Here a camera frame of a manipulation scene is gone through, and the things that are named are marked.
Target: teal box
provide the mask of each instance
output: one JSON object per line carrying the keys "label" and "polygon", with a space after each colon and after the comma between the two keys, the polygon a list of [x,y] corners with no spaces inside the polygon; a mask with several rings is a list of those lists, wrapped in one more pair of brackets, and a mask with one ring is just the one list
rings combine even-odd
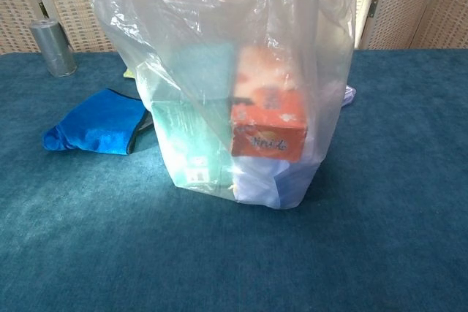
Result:
{"label": "teal box", "polygon": [[176,186],[231,198],[230,91],[232,45],[198,45],[166,64],[151,113],[167,171]]}

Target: wicker screen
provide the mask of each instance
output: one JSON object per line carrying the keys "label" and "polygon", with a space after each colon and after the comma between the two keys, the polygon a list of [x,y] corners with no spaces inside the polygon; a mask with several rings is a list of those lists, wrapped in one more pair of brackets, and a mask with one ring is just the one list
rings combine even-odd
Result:
{"label": "wicker screen", "polygon": [[374,20],[368,25],[367,48],[408,48],[428,0],[379,0]]}
{"label": "wicker screen", "polygon": [[412,47],[468,47],[468,0],[433,0]]}
{"label": "wicker screen", "polygon": [[53,0],[76,51],[111,51],[113,47],[94,17],[90,0]]}
{"label": "wicker screen", "polygon": [[38,51],[28,24],[37,19],[34,0],[0,0],[0,53]]}

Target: teal carpet surface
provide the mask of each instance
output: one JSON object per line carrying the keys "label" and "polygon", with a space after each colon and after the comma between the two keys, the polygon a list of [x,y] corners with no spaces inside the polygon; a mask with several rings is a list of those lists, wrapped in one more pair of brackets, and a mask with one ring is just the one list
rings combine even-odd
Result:
{"label": "teal carpet surface", "polygon": [[468,50],[357,52],[302,205],[176,189],[135,153],[42,149],[90,95],[136,96],[115,53],[56,79],[0,56],[0,311],[465,311]]}

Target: orange box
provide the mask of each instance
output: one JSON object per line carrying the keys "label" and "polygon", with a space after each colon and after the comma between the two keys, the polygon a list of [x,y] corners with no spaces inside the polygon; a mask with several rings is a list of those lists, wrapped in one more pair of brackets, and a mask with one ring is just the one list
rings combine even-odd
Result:
{"label": "orange box", "polygon": [[233,156],[300,160],[307,118],[295,70],[267,47],[241,51],[231,110]]}

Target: translucent plastic bag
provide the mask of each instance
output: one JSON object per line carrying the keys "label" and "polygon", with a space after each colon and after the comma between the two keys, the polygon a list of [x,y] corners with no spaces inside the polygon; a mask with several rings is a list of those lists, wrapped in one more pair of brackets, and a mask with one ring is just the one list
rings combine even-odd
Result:
{"label": "translucent plastic bag", "polygon": [[176,186],[293,208],[325,158],[355,0],[92,0]]}

